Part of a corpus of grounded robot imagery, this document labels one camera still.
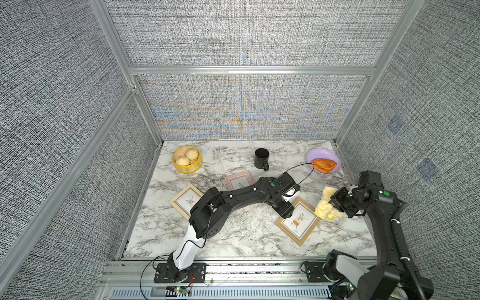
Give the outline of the yellow microfibre cloth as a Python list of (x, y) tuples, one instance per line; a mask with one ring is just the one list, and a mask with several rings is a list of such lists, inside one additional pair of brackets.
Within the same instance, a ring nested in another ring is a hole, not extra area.
[(338, 211), (331, 203), (331, 196), (337, 191), (334, 187), (325, 187), (322, 191), (321, 200), (318, 202), (314, 213), (322, 220), (333, 222), (335, 218), (340, 218), (343, 213)]

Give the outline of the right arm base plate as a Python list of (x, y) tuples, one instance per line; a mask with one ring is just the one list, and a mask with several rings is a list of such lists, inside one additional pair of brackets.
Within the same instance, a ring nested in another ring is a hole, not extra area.
[(301, 264), (300, 270), (306, 275), (309, 283), (332, 283), (325, 275), (324, 261), (305, 261)]

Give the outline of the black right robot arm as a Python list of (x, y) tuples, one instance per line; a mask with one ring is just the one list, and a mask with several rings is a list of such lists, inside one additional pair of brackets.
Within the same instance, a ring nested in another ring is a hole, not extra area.
[(330, 204), (349, 218), (366, 216), (370, 220), (377, 263), (366, 268), (355, 257), (333, 250), (323, 267), (329, 280), (349, 281), (355, 287), (355, 300), (387, 300), (396, 288), (401, 288), (409, 300), (431, 298), (433, 283), (421, 276), (401, 226), (400, 214), (407, 204), (384, 188), (380, 173), (360, 172), (357, 186), (337, 190)]

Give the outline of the wooden picture frame deer print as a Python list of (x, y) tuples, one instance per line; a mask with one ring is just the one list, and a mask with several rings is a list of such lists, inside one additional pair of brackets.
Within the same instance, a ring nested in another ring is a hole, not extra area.
[(319, 224), (320, 218), (315, 215), (314, 207), (300, 197), (293, 202), (293, 206), (292, 216), (278, 219), (276, 226), (301, 247)]

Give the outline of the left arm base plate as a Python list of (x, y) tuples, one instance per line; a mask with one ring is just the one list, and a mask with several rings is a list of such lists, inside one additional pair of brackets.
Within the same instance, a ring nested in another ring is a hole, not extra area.
[(206, 263), (193, 263), (184, 270), (179, 270), (173, 261), (160, 262), (155, 270), (154, 283), (204, 283), (206, 276)]

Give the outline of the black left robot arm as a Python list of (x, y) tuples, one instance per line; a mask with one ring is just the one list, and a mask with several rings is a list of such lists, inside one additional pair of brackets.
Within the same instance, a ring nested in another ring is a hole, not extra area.
[(291, 217), (295, 208), (288, 198), (299, 191), (300, 185), (287, 172), (279, 177), (260, 177), (254, 184), (233, 191), (208, 189), (191, 209), (186, 236), (169, 260), (178, 271), (190, 269), (206, 240), (221, 231), (231, 213), (247, 206), (266, 203), (283, 219)]

